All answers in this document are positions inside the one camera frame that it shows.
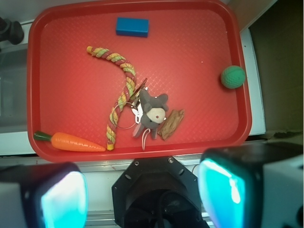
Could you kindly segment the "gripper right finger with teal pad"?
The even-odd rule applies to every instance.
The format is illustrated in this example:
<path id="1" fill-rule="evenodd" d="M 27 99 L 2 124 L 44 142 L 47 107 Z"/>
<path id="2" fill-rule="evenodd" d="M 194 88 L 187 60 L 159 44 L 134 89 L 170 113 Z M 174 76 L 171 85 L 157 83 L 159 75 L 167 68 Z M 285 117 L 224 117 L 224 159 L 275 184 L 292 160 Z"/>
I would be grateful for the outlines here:
<path id="1" fill-rule="evenodd" d="M 304 148 L 273 142 L 208 149 L 198 187 L 217 228 L 301 228 Z"/>

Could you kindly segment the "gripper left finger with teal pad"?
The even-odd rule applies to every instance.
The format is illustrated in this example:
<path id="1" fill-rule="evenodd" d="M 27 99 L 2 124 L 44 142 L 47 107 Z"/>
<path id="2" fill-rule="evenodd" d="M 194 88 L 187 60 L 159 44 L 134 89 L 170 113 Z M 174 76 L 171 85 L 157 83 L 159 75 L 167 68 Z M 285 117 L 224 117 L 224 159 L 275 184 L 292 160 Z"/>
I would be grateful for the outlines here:
<path id="1" fill-rule="evenodd" d="M 74 163 L 0 170 L 2 228 L 83 228 L 87 213 L 86 178 Z"/>

